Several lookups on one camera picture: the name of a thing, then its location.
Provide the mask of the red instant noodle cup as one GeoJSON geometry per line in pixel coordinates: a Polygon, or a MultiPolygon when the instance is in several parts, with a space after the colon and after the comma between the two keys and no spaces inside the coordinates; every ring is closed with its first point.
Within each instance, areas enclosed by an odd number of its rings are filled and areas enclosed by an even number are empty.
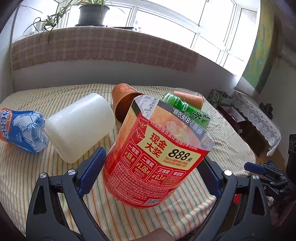
{"type": "Polygon", "coordinates": [[[140,95],[107,155],[104,184],[125,205],[156,206],[213,147],[210,134],[193,119],[157,98],[140,95]]]}

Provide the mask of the orange paper cup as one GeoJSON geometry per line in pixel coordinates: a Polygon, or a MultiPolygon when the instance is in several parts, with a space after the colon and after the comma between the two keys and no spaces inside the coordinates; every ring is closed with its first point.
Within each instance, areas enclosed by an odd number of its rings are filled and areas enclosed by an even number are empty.
{"type": "Polygon", "coordinates": [[[180,92],[180,91],[174,91],[174,95],[178,96],[182,101],[187,102],[187,104],[201,110],[203,103],[204,103],[204,97],[203,96],[197,96],[190,93],[180,92]]]}

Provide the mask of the white plastic cup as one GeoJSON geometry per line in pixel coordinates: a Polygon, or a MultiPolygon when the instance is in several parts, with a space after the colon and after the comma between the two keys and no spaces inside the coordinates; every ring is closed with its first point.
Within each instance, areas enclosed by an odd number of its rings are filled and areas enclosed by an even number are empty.
{"type": "Polygon", "coordinates": [[[91,93],[50,116],[44,129],[56,152],[72,164],[114,126],[115,117],[107,100],[91,93]]]}

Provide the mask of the brown paper cup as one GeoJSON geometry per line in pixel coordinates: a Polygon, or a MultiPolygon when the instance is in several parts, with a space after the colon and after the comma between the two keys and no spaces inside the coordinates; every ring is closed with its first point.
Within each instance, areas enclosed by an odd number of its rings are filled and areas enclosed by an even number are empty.
{"type": "Polygon", "coordinates": [[[120,123],[124,122],[134,98],[139,95],[144,94],[126,83],[117,84],[112,89],[113,112],[120,123]]]}

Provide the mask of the white lace cloth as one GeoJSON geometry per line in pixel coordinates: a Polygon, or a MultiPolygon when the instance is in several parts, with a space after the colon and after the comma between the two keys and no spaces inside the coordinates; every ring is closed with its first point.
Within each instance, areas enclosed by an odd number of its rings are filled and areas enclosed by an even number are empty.
{"type": "Polygon", "coordinates": [[[271,157],[276,151],[281,133],[276,124],[259,108],[259,104],[249,96],[234,90],[232,104],[255,126],[269,144],[266,156],[271,157]]]}

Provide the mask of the striped yellow table cloth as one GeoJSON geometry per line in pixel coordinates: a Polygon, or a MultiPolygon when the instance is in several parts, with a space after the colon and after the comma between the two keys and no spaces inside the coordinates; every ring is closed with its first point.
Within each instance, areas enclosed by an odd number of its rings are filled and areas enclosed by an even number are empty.
{"type": "MultiPolygon", "coordinates": [[[[92,92],[112,102],[112,89],[111,84],[86,84],[19,91],[4,99],[1,108],[35,110],[50,117],[92,92]]],[[[209,158],[236,176],[247,176],[244,164],[256,161],[253,151],[209,102],[205,101],[202,109],[211,117],[207,130],[215,143],[209,158]]],[[[29,203],[39,174],[61,175],[72,167],[77,164],[64,162],[52,145],[39,153],[30,153],[1,142],[1,204],[20,232],[26,231],[29,203]]],[[[148,209],[135,209],[116,201],[103,185],[102,177],[84,197],[110,240],[133,240],[157,228],[181,238],[204,221],[215,200],[196,170],[168,199],[148,209]]]]}

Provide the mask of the green tea bottle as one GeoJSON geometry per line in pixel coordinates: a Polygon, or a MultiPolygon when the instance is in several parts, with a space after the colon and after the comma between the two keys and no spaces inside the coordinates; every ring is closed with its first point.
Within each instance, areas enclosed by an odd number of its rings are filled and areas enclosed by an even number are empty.
{"type": "Polygon", "coordinates": [[[203,129],[206,130],[208,128],[208,124],[210,123],[211,119],[210,115],[181,100],[181,98],[177,95],[167,92],[163,95],[161,101],[171,105],[172,107],[175,107],[177,110],[193,119],[203,129]]]}

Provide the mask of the green white box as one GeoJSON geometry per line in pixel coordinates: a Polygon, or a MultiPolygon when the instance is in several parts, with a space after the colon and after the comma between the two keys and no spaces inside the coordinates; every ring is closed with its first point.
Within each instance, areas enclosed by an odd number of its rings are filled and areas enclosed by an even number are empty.
{"type": "Polygon", "coordinates": [[[232,103],[232,98],[225,91],[213,89],[207,99],[207,101],[214,107],[217,108],[221,106],[230,106],[232,103]]]}

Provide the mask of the grey cloth sleeve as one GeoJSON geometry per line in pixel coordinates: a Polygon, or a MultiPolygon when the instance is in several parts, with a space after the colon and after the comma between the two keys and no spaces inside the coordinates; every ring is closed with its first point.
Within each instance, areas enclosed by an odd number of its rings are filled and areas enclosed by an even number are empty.
{"type": "Polygon", "coordinates": [[[143,237],[135,239],[136,241],[175,241],[175,238],[166,230],[157,228],[153,232],[144,235],[143,237]]]}

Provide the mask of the blue orange Arctic Ocean bottle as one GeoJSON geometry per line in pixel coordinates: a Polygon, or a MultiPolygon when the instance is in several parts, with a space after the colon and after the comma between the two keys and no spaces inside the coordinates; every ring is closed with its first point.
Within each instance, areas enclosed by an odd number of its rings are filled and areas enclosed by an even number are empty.
{"type": "Polygon", "coordinates": [[[46,119],[43,114],[33,111],[1,109],[1,141],[37,153],[48,145],[45,133],[46,119]]]}

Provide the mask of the brown plaid cloth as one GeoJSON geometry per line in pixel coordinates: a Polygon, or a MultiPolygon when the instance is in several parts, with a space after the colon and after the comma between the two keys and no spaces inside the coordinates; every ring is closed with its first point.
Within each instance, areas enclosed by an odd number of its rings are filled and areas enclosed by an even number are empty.
{"type": "Polygon", "coordinates": [[[131,30],[72,27],[14,42],[13,70],[68,60],[110,60],[194,73],[199,54],[171,41],[131,30]]]}

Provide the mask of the potted spider plant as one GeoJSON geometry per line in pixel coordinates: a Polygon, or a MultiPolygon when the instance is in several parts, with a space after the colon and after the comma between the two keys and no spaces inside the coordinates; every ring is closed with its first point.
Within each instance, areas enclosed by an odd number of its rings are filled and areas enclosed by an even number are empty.
{"type": "Polygon", "coordinates": [[[73,6],[80,7],[78,27],[103,27],[105,15],[110,10],[109,6],[112,5],[113,3],[111,1],[67,1],[64,6],[60,7],[54,14],[47,15],[44,20],[40,17],[35,18],[33,22],[24,30],[24,33],[28,28],[33,26],[38,33],[40,31],[42,32],[39,37],[39,43],[41,42],[41,36],[44,32],[48,33],[49,43],[53,29],[58,27],[62,18],[71,10],[73,6]]]}

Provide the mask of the wall map poster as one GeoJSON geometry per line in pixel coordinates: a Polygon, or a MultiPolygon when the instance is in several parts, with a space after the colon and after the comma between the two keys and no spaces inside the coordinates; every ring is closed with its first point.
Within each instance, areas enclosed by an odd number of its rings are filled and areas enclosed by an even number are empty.
{"type": "Polygon", "coordinates": [[[273,66],[278,44],[278,31],[270,1],[260,2],[259,27],[247,66],[242,77],[261,93],[273,66]]]}

